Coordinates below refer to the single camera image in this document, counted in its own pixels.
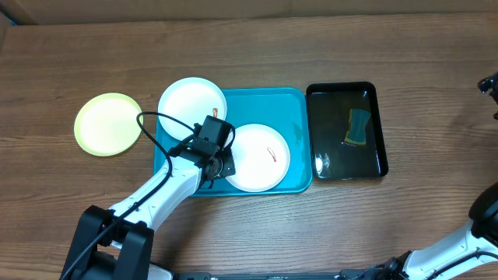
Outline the white plate with ketchup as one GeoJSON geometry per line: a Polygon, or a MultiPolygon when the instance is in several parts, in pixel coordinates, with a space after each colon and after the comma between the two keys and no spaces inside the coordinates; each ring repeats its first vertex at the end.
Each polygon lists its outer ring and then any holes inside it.
{"type": "Polygon", "coordinates": [[[226,179],[241,191],[267,191],[277,186],[289,170],[289,146],[269,126],[246,124],[238,127],[230,149],[235,174],[226,179]]]}

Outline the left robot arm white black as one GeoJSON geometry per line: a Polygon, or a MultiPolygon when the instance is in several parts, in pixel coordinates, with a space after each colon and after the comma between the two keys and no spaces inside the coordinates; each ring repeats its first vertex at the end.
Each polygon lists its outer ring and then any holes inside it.
{"type": "Polygon", "coordinates": [[[61,272],[63,279],[168,280],[173,273],[151,262],[155,232],[205,182],[235,173],[229,148],[210,155],[184,147],[135,193],[81,215],[61,272]]]}

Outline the green yellow sponge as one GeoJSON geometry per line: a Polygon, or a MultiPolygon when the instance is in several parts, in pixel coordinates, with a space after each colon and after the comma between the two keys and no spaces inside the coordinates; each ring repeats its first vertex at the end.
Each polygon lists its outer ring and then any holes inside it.
{"type": "Polygon", "coordinates": [[[363,109],[351,109],[349,111],[348,128],[343,143],[353,146],[365,146],[366,126],[370,120],[371,113],[363,109]]]}

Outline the yellow plate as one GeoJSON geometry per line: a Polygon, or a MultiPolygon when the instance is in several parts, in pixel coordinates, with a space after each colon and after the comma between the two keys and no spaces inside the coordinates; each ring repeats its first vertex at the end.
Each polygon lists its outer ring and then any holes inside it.
{"type": "Polygon", "coordinates": [[[94,156],[116,156],[130,149],[141,134],[141,107],[122,93],[104,93],[89,100],[76,115],[74,136],[94,156]]]}

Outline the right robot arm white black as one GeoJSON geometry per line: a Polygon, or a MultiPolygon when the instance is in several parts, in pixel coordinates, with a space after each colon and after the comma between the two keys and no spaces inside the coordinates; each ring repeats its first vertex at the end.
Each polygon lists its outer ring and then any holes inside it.
{"type": "Polygon", "coordinates": [[[375,279],[452,279],[497,261],[497,185],[474,201],[468,222],[449,236],[422,250],[409,251],[378,269],[375,279]]]}

